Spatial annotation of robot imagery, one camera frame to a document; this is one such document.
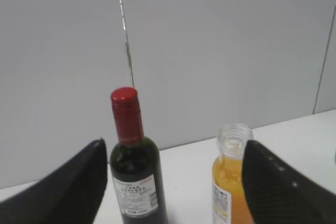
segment bottle neck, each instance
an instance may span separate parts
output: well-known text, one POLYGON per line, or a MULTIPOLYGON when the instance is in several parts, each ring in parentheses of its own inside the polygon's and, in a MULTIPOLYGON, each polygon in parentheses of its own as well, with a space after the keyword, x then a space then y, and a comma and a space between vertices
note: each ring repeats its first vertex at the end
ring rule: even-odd
POLYGON ((141 114, 114 116, 119 143, 122 145, 138 144, 144 139, 141 114))
POLYGON ((223 153, 219 155, 219 161, 226 169, 231 171, 240 172, 243 168, 243 159, 242 158, 232 158, 223 153))

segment orange juice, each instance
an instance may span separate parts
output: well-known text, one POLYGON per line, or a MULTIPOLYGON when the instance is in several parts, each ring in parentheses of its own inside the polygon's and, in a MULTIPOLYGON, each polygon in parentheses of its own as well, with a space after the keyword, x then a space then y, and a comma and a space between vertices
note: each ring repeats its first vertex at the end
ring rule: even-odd
POLYGON ((243 124, 225 125, 218 136, 220 156, 213 165, 213 224, 253 224, 248 209, 241 171, 251 129, 243 124))
POLYGON ((253 224, 241 181, 242 164, 241 159, 223 156, 217 158, 213 165, 214 184, 231 194, 231 222, 228 224, 253 224))

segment barcode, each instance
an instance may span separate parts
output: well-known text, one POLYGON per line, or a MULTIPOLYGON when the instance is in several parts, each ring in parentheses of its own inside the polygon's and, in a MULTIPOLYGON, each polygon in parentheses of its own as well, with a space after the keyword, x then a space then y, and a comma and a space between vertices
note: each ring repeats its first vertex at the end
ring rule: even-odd
POLYGON ((158 198, 156 196, 156 192, 153 192, 150 196, 149 196, 149 200, 151 202, 151 207, 156 207, 157 203, 158 203, 158 198))

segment white table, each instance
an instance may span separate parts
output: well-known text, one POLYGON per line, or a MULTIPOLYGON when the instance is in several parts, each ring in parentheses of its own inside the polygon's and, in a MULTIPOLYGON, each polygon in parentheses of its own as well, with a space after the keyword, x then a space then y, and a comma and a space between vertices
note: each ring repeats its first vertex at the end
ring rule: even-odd
MULTIPOLYGON (((253 130, 256 140, 288 164, 336 194, 336 110, 253 130)), ((161 151, 170 224, 211 222, 211 168, 216 140, 161 151)), ((32 183, 0 190, 3 200, 32 183)), ((111 173, 95 224, 122 223, 111 173)))

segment bottle mouth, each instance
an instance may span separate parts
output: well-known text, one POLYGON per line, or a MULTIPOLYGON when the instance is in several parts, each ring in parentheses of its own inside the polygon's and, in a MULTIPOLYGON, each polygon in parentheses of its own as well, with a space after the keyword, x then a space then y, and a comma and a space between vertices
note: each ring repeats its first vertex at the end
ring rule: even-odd
POLYGON ((217 146, 219 151, 231 158, 243 158, 248 140, 253 139, 252 130, 241 123, 226 124, 219 131, 217 146))

